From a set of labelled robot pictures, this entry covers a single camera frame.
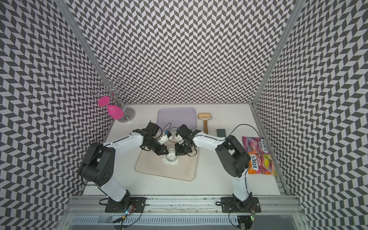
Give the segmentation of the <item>beige plastic tray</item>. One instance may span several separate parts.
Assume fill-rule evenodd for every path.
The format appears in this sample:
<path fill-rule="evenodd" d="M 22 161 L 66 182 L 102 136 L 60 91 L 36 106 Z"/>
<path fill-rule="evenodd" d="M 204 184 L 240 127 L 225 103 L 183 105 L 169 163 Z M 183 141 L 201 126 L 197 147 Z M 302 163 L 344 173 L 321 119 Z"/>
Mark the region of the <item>beige plastic tray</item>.
<path fill-rule="evenodd" d="M 175 154 L 174 144 L 165 143 L 169 154 Z M 166 165 L 162 159 L 165 155 L 158 156 L 153 151 L 141 151 L 135 170 L 140 173 L 168 177 L 173 179 L 192 181 L 196 176 L 199 150 L 196 156 L 178 156 L 177 165 Z"/>

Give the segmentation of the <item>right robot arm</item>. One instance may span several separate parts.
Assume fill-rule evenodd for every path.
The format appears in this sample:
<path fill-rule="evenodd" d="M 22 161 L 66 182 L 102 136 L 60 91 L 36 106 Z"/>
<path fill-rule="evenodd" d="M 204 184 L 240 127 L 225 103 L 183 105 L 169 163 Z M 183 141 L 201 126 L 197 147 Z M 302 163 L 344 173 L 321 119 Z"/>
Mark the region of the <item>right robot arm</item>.
<path fill-rule="evenodd" d="M 192 149 L 203 148 L 215 152 L 224 170 L 233 177 L 233 198 L 245 202 L 251 195 L 246 182 L 251 156 L 235 136 L 219 138 L 208 135 L 198 129 L 192 131 L 181 125 L 175 134 L 176 155 L 188 155 Z"/>

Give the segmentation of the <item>white dough ball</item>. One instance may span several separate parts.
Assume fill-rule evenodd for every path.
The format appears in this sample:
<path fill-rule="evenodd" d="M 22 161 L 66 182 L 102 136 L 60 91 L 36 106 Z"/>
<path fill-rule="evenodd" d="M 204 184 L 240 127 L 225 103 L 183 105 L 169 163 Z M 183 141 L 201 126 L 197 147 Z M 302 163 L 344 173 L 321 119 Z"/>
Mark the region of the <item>white dough ball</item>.
<path fill-rule="evenodd" d="M 162 161 L 166 165 L 177 165 L 178 164 L 178 156 L 175 154 L 167 154 L 163 157 Z"/>

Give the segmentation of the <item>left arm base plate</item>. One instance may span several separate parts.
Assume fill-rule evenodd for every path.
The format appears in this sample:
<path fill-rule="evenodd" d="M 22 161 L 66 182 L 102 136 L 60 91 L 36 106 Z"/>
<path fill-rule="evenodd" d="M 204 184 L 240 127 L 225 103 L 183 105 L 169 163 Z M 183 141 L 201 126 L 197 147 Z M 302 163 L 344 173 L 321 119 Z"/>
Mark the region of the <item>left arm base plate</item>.
<path fill-rule="evenodd" d="M 134 213 L 142 213 L 146 200 L 146 197 L 130 197 L 128 199 L 123 199 L 121 202 L 116 202 L 109 198 L 105 206 L 105 213 L 123 213 L 127 211 L 130 205 L 134 206 Z"/>

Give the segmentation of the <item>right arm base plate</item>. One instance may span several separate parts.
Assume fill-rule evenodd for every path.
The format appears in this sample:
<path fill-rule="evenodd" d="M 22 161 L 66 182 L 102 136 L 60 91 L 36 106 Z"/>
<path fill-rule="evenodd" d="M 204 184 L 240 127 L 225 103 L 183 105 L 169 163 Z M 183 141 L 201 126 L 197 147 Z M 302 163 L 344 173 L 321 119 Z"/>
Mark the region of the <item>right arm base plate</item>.
<path fill-rule="evenodd" d="M 249 196 L 245 201 L 240 201 L 236 197 L 221 197 L 220 207 L 223 213 L 240 212 L 240 213 L 261 213 L 259 199 Z"/>

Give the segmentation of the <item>black handled metal spatula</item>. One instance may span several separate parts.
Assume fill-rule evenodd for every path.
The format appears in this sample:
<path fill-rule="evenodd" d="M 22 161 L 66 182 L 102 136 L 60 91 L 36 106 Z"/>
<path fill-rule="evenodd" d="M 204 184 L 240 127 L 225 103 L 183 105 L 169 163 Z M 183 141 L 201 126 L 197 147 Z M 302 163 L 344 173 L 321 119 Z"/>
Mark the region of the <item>black handled metal spatula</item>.
<path fill-rule="evenodd" d="M 217 137 L 219 137 L 219 138 L 227 137 L 226 130 L 225 129 L 217 129 Z"/>

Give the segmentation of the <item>wooden dough roller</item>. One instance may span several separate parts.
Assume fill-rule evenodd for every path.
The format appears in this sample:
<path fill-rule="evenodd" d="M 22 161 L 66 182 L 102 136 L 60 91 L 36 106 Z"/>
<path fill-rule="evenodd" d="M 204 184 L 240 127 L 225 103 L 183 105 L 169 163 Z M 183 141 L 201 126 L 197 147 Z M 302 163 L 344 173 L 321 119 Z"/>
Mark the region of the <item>wooden dough roller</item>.
<path fill-rule="evenodd" d="M 199 113 L 197 118 L 203 121 L 203 132 L 205 134 L 208 134 L 209 133 L 208 121 L 212 119 L 211 113 Z"/>

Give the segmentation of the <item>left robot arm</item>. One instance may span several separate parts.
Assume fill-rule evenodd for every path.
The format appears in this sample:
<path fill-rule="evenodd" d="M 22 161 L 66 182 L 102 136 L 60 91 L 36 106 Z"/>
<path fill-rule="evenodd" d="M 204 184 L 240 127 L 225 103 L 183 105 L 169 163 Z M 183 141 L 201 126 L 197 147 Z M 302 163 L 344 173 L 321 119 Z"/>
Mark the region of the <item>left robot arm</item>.
<path fill-rule="evenodd" d="M 117 157 L 133 149 L 152 150 L 157 155 L 168 154 L 167 147 L 155 139 L 160 127 L 149 122 L 144 129 L 135 129 L 128 136 L 116 141 L 89 146 L 80 164 L 78 174 L 82 180 L 93 182 L 112 204 L 126 211 L 130 206 L 130 192 L 116 179 L 115 166 L 121 166 Z"/>

